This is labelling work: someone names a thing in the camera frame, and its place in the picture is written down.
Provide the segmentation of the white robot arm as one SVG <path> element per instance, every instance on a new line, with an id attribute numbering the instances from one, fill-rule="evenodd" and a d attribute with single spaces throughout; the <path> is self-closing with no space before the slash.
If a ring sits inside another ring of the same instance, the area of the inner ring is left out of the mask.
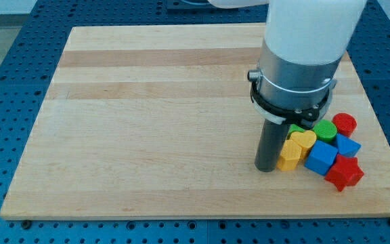
<path id="1" fill-rule="evenodd" d="M 248 72 L 251 100 L 265 124 L 311 129 L 328 111 L 334 74 L 365 0 L 209 0 L 223 9 L 267 5 L 261 55 Z"/>

